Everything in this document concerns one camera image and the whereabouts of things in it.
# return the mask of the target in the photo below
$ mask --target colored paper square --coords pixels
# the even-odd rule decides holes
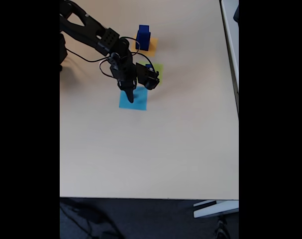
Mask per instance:
[[[133,97],[133,103],[130,103],[127,99],[126,93],[121,91],[119,108],[145,111],[147,103],[147,89],[144,86],[137,86],[136,89],[133,90]]]
[[[140,63],[143,66],[146,66],[146,65],[150,64],[149,62],[146,62],[146,61],[139,61],[138,63]],[[153,62],[152,62],[152,64],[154,66],[155,71],[159,72],[159,79],[160,79],[159,86],[160,86],[162,84],[162,81],[163,81],[163,65],[162,64],[153,63]]]
[[[158,41],[158,38],[151,37],[149,50],[148,51],[139,50],[139,52],[146,56],[155,56],[157,41]],[[135,49],[135,43],[134,43],[131,45],[131,52],[136,52],[136,51],[137,51],[137,49]]]

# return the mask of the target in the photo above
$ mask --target white object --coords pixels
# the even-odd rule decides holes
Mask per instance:
[[[239,122],[219,2],[75,2],[120,36],[150,25],[159,38],[150,60],[164,71],[162,85],[148,91],[147,111],[120,109],[116,80],[68,53],[60,72],[60,196],[238,199]],[[70,50],[102,58],[64,35]],[[109,73],[108,63],[101,67]]]
[[[228,35],[229,48],[236,76],[239,92],[239,26],[234,20],[239,0],[221,0],[221,7],[225,19],[225,27]]]
[[[201,218],[201,217],[207,217],[218,213],[224,213],[227,211],[234,210],[239,211],[239,201],[238,200],[228,200],[228,201],[221,201],[218,200],[217,204],[202,208],[199,210],[194,211],[194,218]]]

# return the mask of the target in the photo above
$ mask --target wire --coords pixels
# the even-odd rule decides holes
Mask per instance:
[[[63,212],[63,214],[64,214],[67,218],[69,218],[74,224],[76,224],[76,225],[77,225],[81,230],[83,230],[87,235],[89,235],[89,236],[91,236],[91,237],[93,238],[93,236],[91,235],[91,233],[89,233],[86,229],[84,229],[83,227],[81,227],[81,226],[79,225],[79,223],[76,222],[76,220],[74,220],[71,216],[69,216],[69,215],[65,212],[65,210],[62,209],[61,206],[60,206],[60,209],[61,209],[61,211]]]
[[[89,239],[89,238],[90,238],[90,235],[92,234],[92,227],[91,227],[91,224],[90,224],[90,222],[89,222],[88,219],[87,219],[87,224],[88,224],[88,227],[89,227],[89,233],[88,233],[87,239]]]
[[[127,38],[127,39],[134,40],[137,44],[139,44],[139,48],[137,49],[137,52],[131,52],[131,53],[134,53],[132,56],[135,56],[139,52],[139,50],[141,49],[141,44],[136,39],[134,39],[133,37],[123,36],[122,38]]]
[[[139,55],[141,55],[141,56],[144,56],[144,57],[145,57],[145,58],[146,58],[146,59],[149,61],[150,65],[152,66],[152,69],[153,69],[154,73],[156,73],[155,68],[154,68],[154,66],[153,66],[152,62],[150,61],[150,59],[149,59],[149,58],[147,58],[147,56],[146,56],[146,55],[144,55],[144,54],[142,54],[142,53],[139,53],[139,52],[138,52],[138,54],[139,54]]]
[[[72,54],[75,54],[76,56],[78,56],[78,57],[80,57],[81,59],[83,59],[83,60],[85,60],[85,61],[88,61],[88,62],[98,62],[98,61],[101,61],[101,60],[104,60],[104,59],[108,58],[108,56],[106,56],[106,57],[101,58],[101,59],[98,59],[98,60],[89,61],[89,60],[87,60],[86,58],[84,58],[84,57],[78,55],[77,53],[75,53],[75,52],[69,50],[68,48],[66,48],[66,49],[67,49],[67,51],[70,51]]]
[[[111,78],[114,78],[114,79],[115,79],[115,77],[113,77],[113,76],[111,76],[111,75],[108,75],[108,74],[104,73],[103,70],[101,69],[101,65],[102,65],[102,63],[105,62],[105,61],[107,61],[107,59],[105,59],[105,60],[103,60],[103,61],[101,61],[101,62],[99,63],[99,68],[100,68],[102,74],[104,74],[105,76],[108,76],[108,77],[111,77]]]

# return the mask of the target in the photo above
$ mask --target dark carpet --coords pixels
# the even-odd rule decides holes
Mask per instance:
[[[199,200],[154,199],[74,199],[94,206],[115,222],[125,239],[213,239],[217,217],[193,217],[193,204]],[[78,217],[70,207],[61,204],[67,214],[89,230],[86,220]],[[239,213],[225,215],[231,239],[238,239]],[[113,232],[109,224],[93,224],[92,235]],[[60,210],[60,238],[88,239]]]

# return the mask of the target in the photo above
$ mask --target yellow square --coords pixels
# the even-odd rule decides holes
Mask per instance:
[[[146,56],[155,56],[157,41],[158,41],[158,38],[151,37],[149,50],[148,51],[139,50],[139,52]],[[137,49],[135,49],[135,42],[134,42],[131,46],[131,52],[136,52],[136,51],[137,51]]]

